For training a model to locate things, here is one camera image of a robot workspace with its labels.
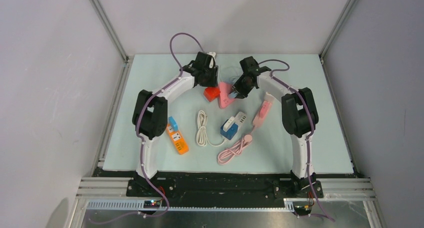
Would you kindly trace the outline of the pink triangular power strip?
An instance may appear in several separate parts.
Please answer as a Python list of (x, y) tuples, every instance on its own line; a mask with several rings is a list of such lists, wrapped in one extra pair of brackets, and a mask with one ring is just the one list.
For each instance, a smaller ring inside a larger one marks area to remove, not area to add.
[(218, 106), (220, 109), (227, 108), (230, 104), (235, 102), (235, 98), (230, 98), (232, 85), (226, 82), (220, 82), (218, 84), (218, 88), (220, 91)]

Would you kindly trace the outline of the red cube socket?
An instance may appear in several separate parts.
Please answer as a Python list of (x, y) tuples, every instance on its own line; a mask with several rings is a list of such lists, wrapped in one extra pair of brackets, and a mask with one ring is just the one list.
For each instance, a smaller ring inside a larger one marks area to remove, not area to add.
[(219, 87), (207, 87), (203, 91), (203, 95), (208, 102), (212, 102), (213, 100), (219, 97), (220, 89)]

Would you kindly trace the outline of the white plug adapter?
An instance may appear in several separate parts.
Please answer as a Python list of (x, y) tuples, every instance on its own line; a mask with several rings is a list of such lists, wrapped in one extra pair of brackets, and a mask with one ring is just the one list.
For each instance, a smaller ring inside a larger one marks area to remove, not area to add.
[(235, 117), (231, 116), (229, 119), (226, 120), (226, 122), (222, 126), (222, 130), (224, 132), (227, 132), (231, 126), (235, 123)]

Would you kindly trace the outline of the dark blue cube socket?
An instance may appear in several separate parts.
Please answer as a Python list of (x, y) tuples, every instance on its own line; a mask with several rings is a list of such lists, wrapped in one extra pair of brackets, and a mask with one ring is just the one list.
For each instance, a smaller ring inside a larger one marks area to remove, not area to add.
[(224, 132), (222, 130), (222, 127), (223, 125), (220, 127), (220, 134), (227, 140), (231, 140), (236, 135), (239, 129), (238, 125), (235, 123), (231, 126), (231, 128), (227, 132)]

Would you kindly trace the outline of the orange power strip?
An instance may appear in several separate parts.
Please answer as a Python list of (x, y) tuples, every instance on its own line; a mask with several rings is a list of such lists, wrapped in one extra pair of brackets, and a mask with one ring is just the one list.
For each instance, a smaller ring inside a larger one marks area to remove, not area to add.
[(179, 130), (174, 129), (170, 123), (167, 124), (166, 132), (179, 155), (183, 155), (189, 151), (189, 146), (182, 133)]

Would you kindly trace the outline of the small light blue charger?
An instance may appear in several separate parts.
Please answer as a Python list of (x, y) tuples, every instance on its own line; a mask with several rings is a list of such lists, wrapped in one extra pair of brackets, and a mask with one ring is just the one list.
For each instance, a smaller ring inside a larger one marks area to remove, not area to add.
[(238, 93), (236, 91), (234, 91), (234, 92), (232, 92), (228, 95), (228, 98), (229, 99), (236, 99), (237, 95), (238, 95)]

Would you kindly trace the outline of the light blue plug adapter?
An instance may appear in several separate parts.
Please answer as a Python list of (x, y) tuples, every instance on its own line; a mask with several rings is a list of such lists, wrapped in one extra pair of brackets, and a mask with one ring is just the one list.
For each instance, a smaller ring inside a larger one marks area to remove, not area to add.
[(175, 131), (179, 130), (177, 122), (175, 121), (175, 119), (172, 116), (170, 116), (168, 118), (168, 123), (169, 123), (169, 126), (170, 126), (170, 129), (169, 129), (170, 132), (175, 132)]

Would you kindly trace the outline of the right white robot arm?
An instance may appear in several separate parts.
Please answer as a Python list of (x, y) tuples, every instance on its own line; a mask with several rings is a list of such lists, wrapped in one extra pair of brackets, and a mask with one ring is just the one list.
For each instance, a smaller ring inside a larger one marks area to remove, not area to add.
[(243, 73), (232, 86), (236, 98), (244, 99), (256, 88), (280, 99), (282, 125), (291, 136), (293, 148), (290, 190), (295, 196), (303, 197), (315, 181), (311, 148), (319, 116), (313, 93), (307, 87), (296, 89), (283, 82), (276, 77), (276, 70), (260, 66), (252, 56), (239, 63)]

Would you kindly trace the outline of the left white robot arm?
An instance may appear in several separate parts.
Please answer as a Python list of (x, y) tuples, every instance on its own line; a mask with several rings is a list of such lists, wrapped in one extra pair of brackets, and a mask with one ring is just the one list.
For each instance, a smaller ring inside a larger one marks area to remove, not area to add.
[(139, 166), (136, 172), (143, 177), (138, 189), (145, 196), (157, 192), (158, 183), (152, 177), (157, 173), (157, 149), (153, 146), (168, 125), (168, 108), (179, 96), (197, 87), (217, 87), (218, 65), (215, 52), (198, 52), (195, 59), (182, 66), (179, 74), (162, 88), (142, 90), (137, 96), (132, 117), (136, 136), (140, 138)]

